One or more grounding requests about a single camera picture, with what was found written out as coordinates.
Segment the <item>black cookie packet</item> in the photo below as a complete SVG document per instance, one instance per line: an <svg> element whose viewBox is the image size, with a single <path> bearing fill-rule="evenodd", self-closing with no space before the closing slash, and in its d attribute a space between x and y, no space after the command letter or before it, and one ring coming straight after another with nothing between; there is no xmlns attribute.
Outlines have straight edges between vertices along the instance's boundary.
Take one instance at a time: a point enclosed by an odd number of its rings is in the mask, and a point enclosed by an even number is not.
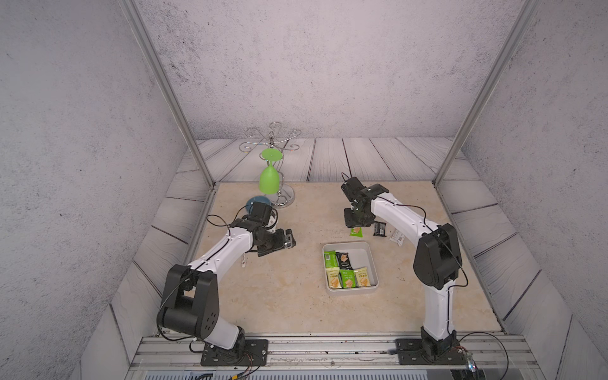
<svg viewBox="0 0 608 380"><path fill-rule="evenodd" d="M386 237L386 223L379 221L374 222L374 236L381 238Z"/></svg>
<svg viewBox="0 0 608 380"><path fill-rule="evenodd" d="M337 251L336 257L340 270L353 270L348 253Z"/></svg>

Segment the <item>white cookie packet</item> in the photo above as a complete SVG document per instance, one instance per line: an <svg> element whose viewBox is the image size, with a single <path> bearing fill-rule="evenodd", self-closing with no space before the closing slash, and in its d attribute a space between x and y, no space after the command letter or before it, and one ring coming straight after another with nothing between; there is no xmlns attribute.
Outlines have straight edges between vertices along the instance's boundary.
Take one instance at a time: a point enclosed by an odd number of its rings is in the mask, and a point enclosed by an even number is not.
<svg viewBox="0 0 608 380"><path fill-rule="evenodd" d="M402 234L399 230L394 230L394 232L389 237L391 242L396 243L398 246L403 246L405 241L405 235Z"/></svg>

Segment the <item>white plastic storage box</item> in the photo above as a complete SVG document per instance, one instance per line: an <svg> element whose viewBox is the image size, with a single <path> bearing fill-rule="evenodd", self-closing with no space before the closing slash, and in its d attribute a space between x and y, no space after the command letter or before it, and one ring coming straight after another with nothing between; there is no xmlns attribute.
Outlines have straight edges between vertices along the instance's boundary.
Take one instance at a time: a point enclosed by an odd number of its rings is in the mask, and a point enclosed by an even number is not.
<svg viewBox="0 0 608 380"><path fill-rule="evenodd" d="M367 242L331 243L323 247L326 288L331 295L363 295L379 285Z"/></svg>

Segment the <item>beige cookie packet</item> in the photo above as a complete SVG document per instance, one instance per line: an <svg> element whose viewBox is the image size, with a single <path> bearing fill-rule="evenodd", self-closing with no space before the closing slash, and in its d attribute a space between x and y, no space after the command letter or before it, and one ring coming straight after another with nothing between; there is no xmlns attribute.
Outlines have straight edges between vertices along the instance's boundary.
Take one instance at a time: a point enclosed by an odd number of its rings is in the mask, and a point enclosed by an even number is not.
<svg viewBox="0 0 608 380"><path fill-rule="evenodd" d="M367 267L354 269L353 272L356 277L356 286L358 288L368 288L371 286Z"/></svg>

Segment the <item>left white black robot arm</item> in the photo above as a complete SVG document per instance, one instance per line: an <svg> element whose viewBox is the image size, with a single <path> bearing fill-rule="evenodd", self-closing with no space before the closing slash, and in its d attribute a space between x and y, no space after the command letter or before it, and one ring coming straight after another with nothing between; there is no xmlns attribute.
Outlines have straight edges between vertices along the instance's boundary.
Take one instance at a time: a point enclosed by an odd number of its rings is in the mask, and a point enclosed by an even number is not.
<svg viewBox="0 0 608 380"><path fill-rule="evenodd" d="M239 348L244 331L220 316L219 283L247 253L262 257L296 246L292 231L277 229L277 221L274 207L253 202L247 214L220 225L226 234L207 253L187 265L174 265L166 276L157 329L183 333L224 350Z"/></svg>

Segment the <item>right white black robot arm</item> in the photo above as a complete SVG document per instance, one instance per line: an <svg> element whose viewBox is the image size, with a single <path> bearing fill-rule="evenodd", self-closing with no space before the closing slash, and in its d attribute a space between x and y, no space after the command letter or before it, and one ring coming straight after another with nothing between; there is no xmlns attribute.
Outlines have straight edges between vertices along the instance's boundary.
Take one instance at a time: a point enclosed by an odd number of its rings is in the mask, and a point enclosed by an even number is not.
<svg viewBox="0 0 608 380"><path fill-rule="evenodd" d="M346 227L368 227L383 219L416 247L413 271L424 285L425 315L421 348L427 360L437 361L459 346L453 323L453 293L463 273L456 229L440 225L414 212L380 184L366 187L357 177L345 177L341 190L351 207L346 208Z"/></svg>

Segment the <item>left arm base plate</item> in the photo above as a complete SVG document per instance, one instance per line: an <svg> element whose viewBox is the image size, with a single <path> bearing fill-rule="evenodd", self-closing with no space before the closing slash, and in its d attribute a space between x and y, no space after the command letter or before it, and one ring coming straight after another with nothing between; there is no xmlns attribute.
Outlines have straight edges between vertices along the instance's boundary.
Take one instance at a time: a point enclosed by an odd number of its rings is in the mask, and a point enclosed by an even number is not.
<svg viewBox="0 0 608 380"><path fill-rule="evenodd" d="M231 349L206 343L202 367L264 367L269 352L268 340L239 339Z"/></svg>

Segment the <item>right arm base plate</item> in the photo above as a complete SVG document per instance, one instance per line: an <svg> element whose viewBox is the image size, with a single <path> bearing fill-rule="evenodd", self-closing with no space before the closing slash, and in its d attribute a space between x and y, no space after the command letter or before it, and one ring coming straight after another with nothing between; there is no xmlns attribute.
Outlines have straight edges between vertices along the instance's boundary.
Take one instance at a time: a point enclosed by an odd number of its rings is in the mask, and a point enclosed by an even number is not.
<svg viewBox="0 0 608 380"><path fill-rule="evenodd" d="M434 340L397 339L396 354L400 365L461 366L467 363L466 355L459 353L459 342L451 338Z"/></svg>

